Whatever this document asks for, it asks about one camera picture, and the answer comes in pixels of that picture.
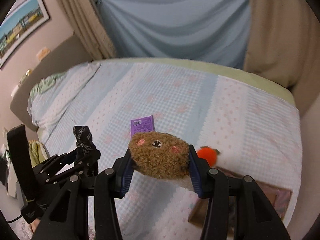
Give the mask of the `beige curtain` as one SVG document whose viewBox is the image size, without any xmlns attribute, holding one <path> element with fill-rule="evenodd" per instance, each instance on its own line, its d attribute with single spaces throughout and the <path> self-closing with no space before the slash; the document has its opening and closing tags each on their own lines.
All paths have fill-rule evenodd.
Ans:
<svg viewBox="0 0 320 240">
<path fill-rule="evenodd" d="M 94 60 L 113 59 L 117 52 L 94 0 L 57 0 L 74 33 Z"/>
<path fill-rule="evenodd" d="M 319 21 L 305 0 L 249 0 L 244 69 L 284 87 L 319 89 Z"/>
</svg>

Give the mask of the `grey bed headboard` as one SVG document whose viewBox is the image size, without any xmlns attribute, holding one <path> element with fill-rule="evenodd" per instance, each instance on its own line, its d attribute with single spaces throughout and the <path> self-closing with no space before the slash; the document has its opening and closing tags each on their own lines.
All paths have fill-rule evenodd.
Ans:
<svg viewBox="0 0 320 240">
<path fill-rule="evenodd" d="M 67 71 L 77 64 L 92 60 L 93 58 L 76 35 L 66 39 L 52 50 L 26 77 L 10 103 L 10 110 L 26 127 L 36 132 L 38 127 L 33 125 L 27 111 L 31 89 L 36 83 L 52 74 Z"/>
</svg>

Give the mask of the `black patterned cloth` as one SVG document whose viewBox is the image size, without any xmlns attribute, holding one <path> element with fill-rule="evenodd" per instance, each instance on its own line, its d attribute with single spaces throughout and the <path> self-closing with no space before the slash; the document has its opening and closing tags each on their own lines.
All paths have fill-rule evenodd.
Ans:
<svg viewBox="0 0 320 240">
<path fill-rule="evenodd" d="M 98 175 L 98 160 L 101 157 L 100 151 L 93 143 L 93 135 L 87 126 L 74 126 L 73 134 L 76 138 L 75 163 L 85 166 L 88 177 Z"/>
</svg>

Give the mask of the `checkered light blue bed blanket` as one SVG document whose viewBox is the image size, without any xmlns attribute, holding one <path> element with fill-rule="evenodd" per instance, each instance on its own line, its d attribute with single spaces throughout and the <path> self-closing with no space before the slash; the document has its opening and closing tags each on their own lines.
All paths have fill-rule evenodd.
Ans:
<svg viewBox="0 0 320 240">
<path fill-rule="evenodd" d="M 130 121 L 153 115 L 157 132 L 219 150 L 218 167 L 287 189 L 283 223 L 292 218 L 302 172 L 299 111 L 240 77 L 174 63 L 83 63 L 29 98 L 28 113 L 51 155 L 75 148 L 75 125 L 89 127 L 100 170 L 125 154 Z"/>
</svg>

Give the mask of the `green patterned pillow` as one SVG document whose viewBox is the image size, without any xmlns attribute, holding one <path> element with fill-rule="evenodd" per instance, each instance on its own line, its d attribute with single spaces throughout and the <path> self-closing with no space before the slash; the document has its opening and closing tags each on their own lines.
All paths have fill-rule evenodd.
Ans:
<svg viewBox="0 0 320 240">
<path fill-rule="evenodd" d="M 46 78 L 41 79 L 31 89 L 30 94 L 29 94 L 29 98 L 31 100 L 33 100 L 33 98 L 35 98 L 35 96 L 37 96 L 39 94 L 43 94 L 48 89 L 53 87 L 53 85 L 55 85 L 56 81 L 59 80 L 61 77 L 63 77 L 65 74 L 66 74 L 66 72 L 55 73 L 55 74 L 52 74 Z"/>
</svg>

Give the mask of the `brown plush bear toy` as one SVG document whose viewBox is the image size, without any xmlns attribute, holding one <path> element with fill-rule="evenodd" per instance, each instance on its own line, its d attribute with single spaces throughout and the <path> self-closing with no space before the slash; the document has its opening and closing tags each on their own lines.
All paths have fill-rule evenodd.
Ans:
<svg viewBox="0 0 320 240">
<path fill-rule="evenodd" d="M 189 175 L 189 145 L 160 132 L 139 132 L 132 136 L 129 150 L 133 168 L 155 179 L 182 179 Z"/>
</svg>

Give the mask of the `beige left curtain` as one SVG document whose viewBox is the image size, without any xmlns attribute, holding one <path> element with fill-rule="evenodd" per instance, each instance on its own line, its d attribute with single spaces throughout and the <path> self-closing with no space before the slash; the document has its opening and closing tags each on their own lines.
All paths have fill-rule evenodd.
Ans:
<svg viewBox="0 0 320 240">
<path fill-rule="evenodd" d="M 74 33 L 94 60 L 113 59 L 117 52 L 94 0 L 57 0 Z"/>
</svg>

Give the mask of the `framed landscape picture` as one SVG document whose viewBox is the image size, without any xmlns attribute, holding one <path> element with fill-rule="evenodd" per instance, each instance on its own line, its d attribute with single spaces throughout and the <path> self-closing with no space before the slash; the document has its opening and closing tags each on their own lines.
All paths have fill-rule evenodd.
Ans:
<svg viewBox="0 0 320 240">
<path fill-rule="evenodd" d="M 1 24 L 1 66 L 18 46 L 50 19 L 43 0 L 25 0 Z"/>
</svg>

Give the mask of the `orange plush fruit toy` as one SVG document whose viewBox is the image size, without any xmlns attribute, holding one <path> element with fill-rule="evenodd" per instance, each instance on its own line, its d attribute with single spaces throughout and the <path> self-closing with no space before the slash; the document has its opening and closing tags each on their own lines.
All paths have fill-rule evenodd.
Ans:
<svg viewBox="0 0 320 240">
<path fill-rule="evenodd" d="M 202 146 L 197 150 L 197 156 L 207 161 L 210 167 L 213 167 L 217 163 L 217 158 L 220 155 L 220 151 L 209 146 Z"/>
</svg>

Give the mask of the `purple snack packet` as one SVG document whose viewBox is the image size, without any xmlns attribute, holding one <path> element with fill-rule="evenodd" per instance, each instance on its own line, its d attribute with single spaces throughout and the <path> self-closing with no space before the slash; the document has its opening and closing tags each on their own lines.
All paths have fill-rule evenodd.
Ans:
<svg viewBox="0 0 320 240">
<path fill-rule="evenodd" d="M 136 133 L 152 131 L 155 131 L 153 115 L 133 119 L 130 121 L 131 137 L 133 137 Z"/>
</svg>

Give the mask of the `light blue hanging sheet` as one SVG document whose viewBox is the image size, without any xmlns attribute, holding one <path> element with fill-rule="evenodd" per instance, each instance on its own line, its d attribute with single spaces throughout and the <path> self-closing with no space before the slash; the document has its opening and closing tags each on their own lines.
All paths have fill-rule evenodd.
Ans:
<svg viewBox="0 0 320 240">
<path fill-rule="evenodd" d="M 96 0 L 118 57 L 166 57 L 242 69 L 249 0 Z"/>
</svg>

